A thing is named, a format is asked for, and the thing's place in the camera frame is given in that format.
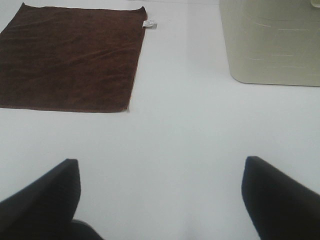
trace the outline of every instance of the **microfiber towel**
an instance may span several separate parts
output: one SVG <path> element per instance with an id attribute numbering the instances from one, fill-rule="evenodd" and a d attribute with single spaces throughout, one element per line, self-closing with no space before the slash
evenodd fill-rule
<path id="1" fill-rule="evenodd" d="M 23 3 L 0 33 L 0 107 L 126 110 L 146 19 L 144 7 L 107 10 Z"/>

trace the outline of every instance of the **dark fabric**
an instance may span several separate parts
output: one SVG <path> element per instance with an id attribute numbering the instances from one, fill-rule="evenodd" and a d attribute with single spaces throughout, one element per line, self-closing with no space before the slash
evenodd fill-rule
<path id="1" fill-rule="evenodd" d="M 127 109 L 147 19 L 138 10 L 21 8 L 0 33 L 0 107 Z"/>

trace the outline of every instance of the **brown towel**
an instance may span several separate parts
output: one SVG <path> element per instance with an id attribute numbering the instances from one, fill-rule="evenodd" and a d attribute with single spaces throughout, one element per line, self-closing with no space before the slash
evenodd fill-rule
<path id="1" fill-rule="evenodd" d="M 145 34 L 138 10 L 31 7 L 0 33 L 0 107 L 127 109 Z"/>

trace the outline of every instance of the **beige container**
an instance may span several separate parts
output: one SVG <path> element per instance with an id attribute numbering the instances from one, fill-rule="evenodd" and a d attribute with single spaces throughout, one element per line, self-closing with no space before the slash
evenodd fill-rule
<path id="1" fill-rule="evenodd" d="M 220 0 L 231 75 L 320 86 L 320 0 Z"/>

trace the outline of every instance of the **white surface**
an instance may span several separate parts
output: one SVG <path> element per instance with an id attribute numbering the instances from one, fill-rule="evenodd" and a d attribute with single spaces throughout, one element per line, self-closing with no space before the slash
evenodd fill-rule
<path id="1" fill-rule="evenodd" d="M 76 158 L 82 194 L 75 217 L 105 239 L 258 240 L 241 197 L 247 156 L 320 193 L 320 88 L 232 79 L 218 5 L 25 3 L 143 5 L 158 25 L 146 30 L 129 112 L 0 108 L 0 200 Z M 1 30 L 20 5 L 0 0 Z"/>

